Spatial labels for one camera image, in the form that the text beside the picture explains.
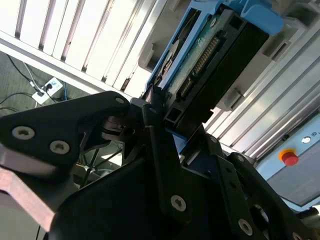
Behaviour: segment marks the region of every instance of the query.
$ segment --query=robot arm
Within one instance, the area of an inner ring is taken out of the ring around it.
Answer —
[[[50,240],[265,239],[266,231],[271,240],[315,239],[250,163],[225,157],[212,136],[199,130],[181,165],[163,117],[142,99],[104,92],[0,124],[1,190]],[[69,172],[79,153],[110,139],[124,142],[125,165],[75,192]]]

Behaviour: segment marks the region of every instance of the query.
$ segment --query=emergency stop button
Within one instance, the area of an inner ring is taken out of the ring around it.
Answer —
[[[292,148],[281,151],[279,154],[279,159],[288,167],[296,165],[299,161],[299,158],[296,155],[296,150]]]

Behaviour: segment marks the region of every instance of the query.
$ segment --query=circuit board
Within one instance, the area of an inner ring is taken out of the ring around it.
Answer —
[[[213,15],[212,18],[205,24],[198,38],[195,40],[190,51],[183,60],[180,68],[175,73],[167,88],[165,98],[166,102],[177,93],[182,86],[182,90],[188,90],[192,80],[189,74],[194,71],[200,71],[204,63],[210,56],[210,53],[215,49],[219,43],[219,39],[215,38],[219,28],[219,15]]]

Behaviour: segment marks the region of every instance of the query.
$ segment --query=red button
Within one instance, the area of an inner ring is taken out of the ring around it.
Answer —
[[[282,161],[286,166],[294,166],[298,163],[299,158],[293,152],[286,152],[282,155]]]

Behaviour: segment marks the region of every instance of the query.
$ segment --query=black metal bracket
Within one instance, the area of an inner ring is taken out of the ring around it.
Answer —
[[[39,168],[40,172],[45,163],[60,169],[61,177],[61,170],[68,173],[80,151],[110,142],[101,136],[102,123],[111,116],[123,118],[129,108],[130,103],[122,95],[108,91],[7,115],[0,118],[0,142],[8,149],[37,159],[39,164],[32,165],[34,170]],[[28,174],[18,165],[6,164],[2,166]]]
[[[258,205],[265,211],[271,240],[316,239],[244,156],[231,153],[227,160],[235,166],[243,182],[249,195],[247,200],[249,207]]]
[[[166,216],[187,224],[192,213],[191,207],[184,205],[188,205],[190,197],[184,191],[185,183],[173,136],[166,132],[162,117],[152,105],[144,105],[142,114],[146,135],[150,140],[146,145],[146,156],[153,165],[160,209]]]
[[[215,157],[220,192],[231,234],[242,236],[243,239],[264,240],[265,237],[252,219],[234,165],[220,156]]]

